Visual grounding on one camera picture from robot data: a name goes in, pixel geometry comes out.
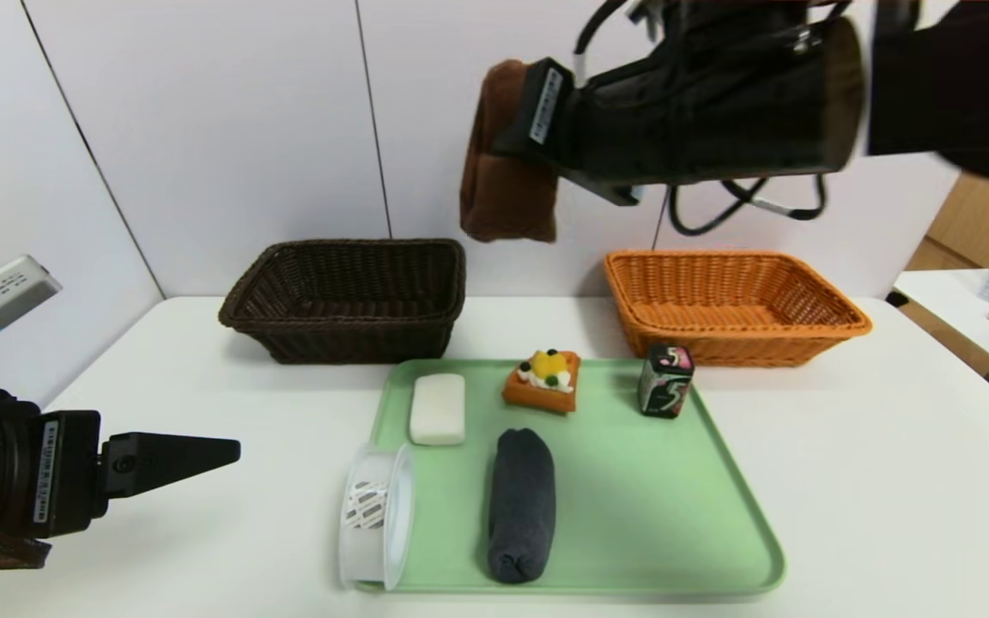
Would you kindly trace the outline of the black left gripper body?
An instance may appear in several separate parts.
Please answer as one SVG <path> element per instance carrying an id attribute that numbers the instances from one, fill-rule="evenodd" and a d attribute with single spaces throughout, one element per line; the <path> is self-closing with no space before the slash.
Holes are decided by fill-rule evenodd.
<path id="1" fill-rule="evenodd" d="M 35 403 L 0 400 L 0 532 L 12 537 L 86 530 L 97 504 L 100 415 L 43 414 Z"/>

